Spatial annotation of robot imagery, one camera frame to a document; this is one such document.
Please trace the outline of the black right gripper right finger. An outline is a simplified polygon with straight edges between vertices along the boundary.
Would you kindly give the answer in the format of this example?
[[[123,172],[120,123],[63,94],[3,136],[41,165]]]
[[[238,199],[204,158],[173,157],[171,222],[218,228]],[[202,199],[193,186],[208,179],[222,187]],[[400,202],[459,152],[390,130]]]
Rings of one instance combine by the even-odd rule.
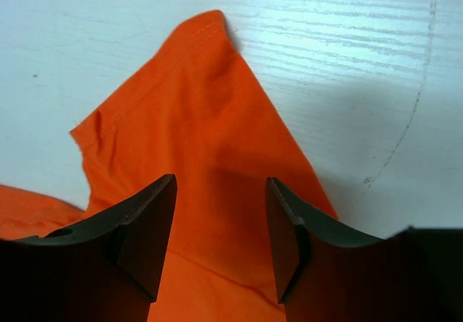
[[[282,304],[407,304],[412,267],[401,238],[382,240],[266,182],[266,216]]]

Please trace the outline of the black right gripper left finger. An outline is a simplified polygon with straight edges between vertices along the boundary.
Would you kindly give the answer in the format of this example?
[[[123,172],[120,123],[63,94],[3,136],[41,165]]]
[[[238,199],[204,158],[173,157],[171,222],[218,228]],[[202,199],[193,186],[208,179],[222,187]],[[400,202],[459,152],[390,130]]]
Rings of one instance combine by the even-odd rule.
[[[156,301],[174,216],[177,180],[166,174],[132,197],[82,221],[10,242],[14,268],[43,281],[91,293],[101,288],[127,295],[127,281],[149,303]]]

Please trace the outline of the orange t shirt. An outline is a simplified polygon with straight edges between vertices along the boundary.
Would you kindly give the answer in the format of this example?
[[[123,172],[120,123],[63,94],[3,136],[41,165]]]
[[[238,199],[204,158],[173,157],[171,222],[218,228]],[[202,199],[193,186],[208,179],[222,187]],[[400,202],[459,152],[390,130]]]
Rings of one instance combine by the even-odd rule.
[[[1,237],[45,235],[164,174],[178,192],[150,321],[283,321],[265,185],[277,177],[329,215],[309,161],[231,42],[222,12],[180,24],[157,54],[75,127],[88,208],[1,187]]]

